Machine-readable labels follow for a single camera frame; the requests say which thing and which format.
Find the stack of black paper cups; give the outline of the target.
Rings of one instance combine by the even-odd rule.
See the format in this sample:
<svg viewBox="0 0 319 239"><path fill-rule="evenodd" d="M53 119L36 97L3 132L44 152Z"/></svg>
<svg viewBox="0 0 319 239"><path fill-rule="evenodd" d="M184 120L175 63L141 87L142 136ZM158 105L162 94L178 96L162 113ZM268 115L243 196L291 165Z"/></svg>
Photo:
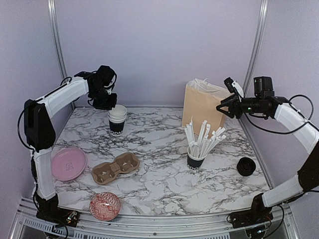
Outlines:
<svg viewBox="0 0 319 239"><path fill-rule="evenodd" d="M108 113L111 135L120 136L123 133L127 108L123 105L115 105Z"/></svg>

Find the stack of black cup lids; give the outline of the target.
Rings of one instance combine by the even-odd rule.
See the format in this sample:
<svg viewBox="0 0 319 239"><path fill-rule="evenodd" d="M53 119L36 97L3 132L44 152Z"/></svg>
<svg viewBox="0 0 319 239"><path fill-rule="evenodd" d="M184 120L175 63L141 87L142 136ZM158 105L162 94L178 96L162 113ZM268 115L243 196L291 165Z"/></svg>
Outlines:
<svg viewBox="0 0 319 239"><path fill-rule="evenodd" d="M242 157L237 163L237 171L241 176L251 176L256 170L255 162L248 157Z"/></svg>

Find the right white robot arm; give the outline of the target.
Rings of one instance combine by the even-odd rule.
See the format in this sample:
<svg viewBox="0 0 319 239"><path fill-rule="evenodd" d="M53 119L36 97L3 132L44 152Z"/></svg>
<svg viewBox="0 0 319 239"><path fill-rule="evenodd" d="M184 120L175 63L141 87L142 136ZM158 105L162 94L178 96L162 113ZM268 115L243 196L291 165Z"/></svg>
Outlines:
<svg viewBox="0 0 319 239"><path fill-rule="evenodd" d="M266 209L294 200L319 186L319 129L285 97L270 94L243 98L239 94L233 94L222 100L216 109L230 118L239 119L248 113L259 113L266 118L275 119L287 129L287 132L282 132L281 135L292 134L301 145L279 144L274 148L272 155L288 159L290 156L299 156L299 149L304 149L307 155L295 176L254 197L251 209L247 212L250 222L259 222L266 215Z"/></svg>

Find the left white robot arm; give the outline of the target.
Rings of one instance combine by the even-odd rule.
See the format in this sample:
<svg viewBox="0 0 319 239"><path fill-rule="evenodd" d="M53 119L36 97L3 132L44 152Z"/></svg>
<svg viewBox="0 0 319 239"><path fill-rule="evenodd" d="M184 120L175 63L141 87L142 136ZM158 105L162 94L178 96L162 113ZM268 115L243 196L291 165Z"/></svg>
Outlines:
<svg viewBox="0 0 319 239"><path fill-rule="evenodd" d="M26 140L22 144L31 152L35 163L37 195L50 200L55 197L51 173L51 151L56 133L51 122L53 116L65 106L87 95L88 104L99 110L111 110L117 103L113 88L116 72L109 66L100 66L94 72L82 71L66 77L61 85L36 100L27 100L19 116L24 120Z"/></svg>

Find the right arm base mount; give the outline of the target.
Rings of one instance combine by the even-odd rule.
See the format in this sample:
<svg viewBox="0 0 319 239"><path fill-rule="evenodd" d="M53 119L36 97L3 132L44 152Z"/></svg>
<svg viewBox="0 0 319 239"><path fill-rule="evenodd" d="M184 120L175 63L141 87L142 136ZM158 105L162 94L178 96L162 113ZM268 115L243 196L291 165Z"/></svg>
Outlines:
<svg viewBox="0 0 319 239"><path fill-rule="evenodd" d="M232 224L234 229L241 227L248 227L255 224L271 221L273 219L271 211L255 213L253 210L243 210L238 212L232 212L227 216L227 221Z"/></svg>

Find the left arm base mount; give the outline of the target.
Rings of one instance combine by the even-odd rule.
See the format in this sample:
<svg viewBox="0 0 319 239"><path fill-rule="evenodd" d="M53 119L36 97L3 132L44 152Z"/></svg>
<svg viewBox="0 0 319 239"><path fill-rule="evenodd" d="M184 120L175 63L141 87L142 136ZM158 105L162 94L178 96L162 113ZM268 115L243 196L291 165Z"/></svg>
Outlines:
<svg viewBox="0 0 319 239"><path fill-rule="evenodd" d="M60 208L58 206L57 197L53 197L49 200L37 198L36 201L38 203L38 210L36 216L39 219L57 223L61 226L77 226L79 213L77 211Z"/></svg>

